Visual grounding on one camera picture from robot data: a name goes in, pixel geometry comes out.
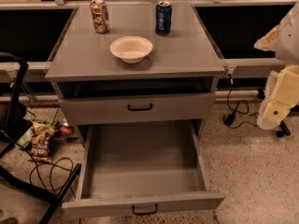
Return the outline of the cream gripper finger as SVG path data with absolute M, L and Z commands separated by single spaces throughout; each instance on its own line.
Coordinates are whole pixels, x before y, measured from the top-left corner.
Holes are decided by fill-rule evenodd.
M 254 48 L 262 51 L 274 51 L 276 48 L 277 34 L 278 27 L 275 26 L 266 35 L 255 42 Z
M 264 130 L 276 128 L 299 103 L 299 65 L 272 71 L 266 81 L 257 125 Z

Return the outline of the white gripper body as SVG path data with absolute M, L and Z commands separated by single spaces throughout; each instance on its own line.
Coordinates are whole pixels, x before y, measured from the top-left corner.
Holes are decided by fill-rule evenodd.
M 299 3 L 279 23 L 276 58 L 284 63 L 299 63 Z

